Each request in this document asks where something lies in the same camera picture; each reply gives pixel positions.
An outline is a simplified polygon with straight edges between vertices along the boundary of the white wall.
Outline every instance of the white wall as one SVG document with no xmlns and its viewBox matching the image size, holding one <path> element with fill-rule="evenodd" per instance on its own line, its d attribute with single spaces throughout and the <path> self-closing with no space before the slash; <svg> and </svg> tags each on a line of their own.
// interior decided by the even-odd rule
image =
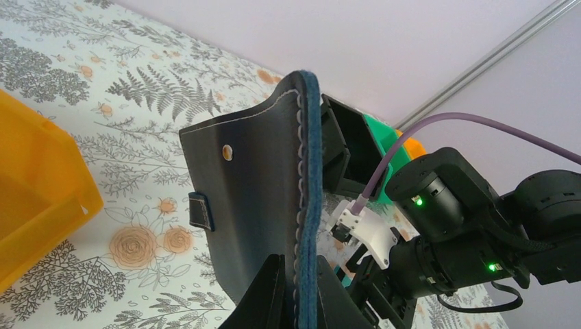
<svg viewBox="0 0 581 329">
<path fill-rule="evenodd" d="M 553 0 L 114 0 L 396 124 Z"/>
<path fill-rule="evenodd" d="M 436 112 L 468 112 L 513 125 L 581 154 L 581 5 L 543 30 Z M 427 149 L 458 149 L 499 193 L 530 174 L 581 167 L 501 132 L 473 123 L 435 123 L 417 134 Z M 517 287 L 512 280 L 503 283 Z M 512 297 L 489 286 L 493 299 Z M 503 313 L 509 328 L 579 328 L 581 282 L 532 286 L 524 305 Z"/>
</svg>

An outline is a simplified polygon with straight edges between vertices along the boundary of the leather wallet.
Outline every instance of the leather wallet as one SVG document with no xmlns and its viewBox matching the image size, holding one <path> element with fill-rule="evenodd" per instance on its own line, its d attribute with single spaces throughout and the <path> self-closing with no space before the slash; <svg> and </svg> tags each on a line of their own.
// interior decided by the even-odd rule
<svg viewBox="0 0 581 329">
<path fill-rule="evenodd" d="M 271 254 L 285 255 L 285 305 L 317 323 L 316 231 L 322 205 L 320 93 L 295 71 L 261 104 L 180 130 L 217 280 L 234 302 Z"/>
</svg>

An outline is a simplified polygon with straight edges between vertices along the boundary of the black leather case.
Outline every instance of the black leather case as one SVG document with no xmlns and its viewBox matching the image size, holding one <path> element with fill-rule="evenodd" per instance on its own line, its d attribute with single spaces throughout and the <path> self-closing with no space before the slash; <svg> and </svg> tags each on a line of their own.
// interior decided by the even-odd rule
<svg viewBox="0 0 581 329">
<path fill-rule="evenodd" d="M 212 214 L 214 232 L 206 232 L 216 277 L 236 303 L 271 254 L 285 255 L 286 303 L 297 303 L 295 247 L 308 200 L 306 88 L 294 72 L 263 103 L 180 130 L 194 188 Z"/>
</svg>

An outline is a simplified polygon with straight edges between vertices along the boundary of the green object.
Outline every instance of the green object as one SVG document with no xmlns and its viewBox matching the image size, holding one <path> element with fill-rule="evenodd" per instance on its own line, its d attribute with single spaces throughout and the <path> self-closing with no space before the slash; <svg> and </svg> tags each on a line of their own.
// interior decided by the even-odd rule
<svg viewBox="0 0 581 329">
<path fill-rule="evenodd" d="M 378 121 L 377 119 L 374 119 L 373 117 L 370 117 L 367 114 L 364 114 L 364 118 L 365 118 L 365 121 L 367 122 L 367 126 L 369 126 L 369 129 L 371 130 L 371 134 L 373 135 L 373 138 L 375 139 L 376 143 L 378 144 L 378 147 L 380 148 L 382 156 L 385 156 L 385 153 L 387 153 L 387 150 L 397 140 L 397 138 L 398 138 L 397 132 L 392 127 L 389 127 L 385 123 Z M 385 186 L 387 185 L 387 181 L 389 180 L 388 178 L 393 176 L 394 173 L 396 173 L 398 170 L 400 170 L 404 165 L 406 165 L 410 161 L 411 161 L 411 158 L 403 146 L 400 147 L 397 150 L 397 152 L 395 152 L 393 159 L 391 159 L 391 161 L 389 162 L 391 168 L 393 168 L 393 172 L 391 172 L 387 175 L 387 179 L 385 179 L 385 182 L 383 183 L 383 186 L 382 186 L 382 192 L 380 193 L 380 195 L 376 201 L 377 203 L 392 204 L 391 200 L 385 194 Z M 422 203 L 423 203 L 423 201 L 421 201 L 421 200 L 420 200 L 419 204 L 416 202 L 416 204 L 418 206 L 421 206 Z"/>
</svg>

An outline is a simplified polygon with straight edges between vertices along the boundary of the yellow plastic bin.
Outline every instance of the yellow plastic bin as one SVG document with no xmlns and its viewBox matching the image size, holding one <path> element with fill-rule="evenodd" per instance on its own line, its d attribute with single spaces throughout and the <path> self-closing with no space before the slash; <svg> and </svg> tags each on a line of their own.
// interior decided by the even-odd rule
<svg viewBox="0 0 581 329">
<path fill-rule="evenodd" d="M 0 293 L 103 208 L 75 141 L 0 90 Z"/>
</svg>

